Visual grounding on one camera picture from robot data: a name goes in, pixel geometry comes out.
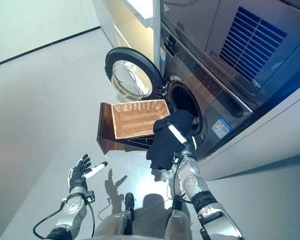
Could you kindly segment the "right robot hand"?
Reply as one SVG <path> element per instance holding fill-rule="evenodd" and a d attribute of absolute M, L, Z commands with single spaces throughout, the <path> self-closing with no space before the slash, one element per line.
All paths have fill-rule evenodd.
<path fill-rule="evenodd" d="M 194 152 L 197 149 L 197 143 L 193 136 L 189 134 L 183 134 L 173 124 L 169 124 L 168 129 L 171 132 L 171 134 L 176 138 L 176 140 L 185 148 L 188 148 L 191 152 Z"/>

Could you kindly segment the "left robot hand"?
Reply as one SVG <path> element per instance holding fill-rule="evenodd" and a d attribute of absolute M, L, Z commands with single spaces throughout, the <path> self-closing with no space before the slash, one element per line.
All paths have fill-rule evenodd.
<path fill-rule="evenodd" d="M 89 155 L 84 154 L 77 162 L 77 164 L 70 168 L 69 174 L 67 177 L 69 193 L 75 188 L 83 188 L 85 191 L 88 190 L 87 180 L 92 178 L 102 169 L 108 165 L 107 161 L 93 166 Z"/>

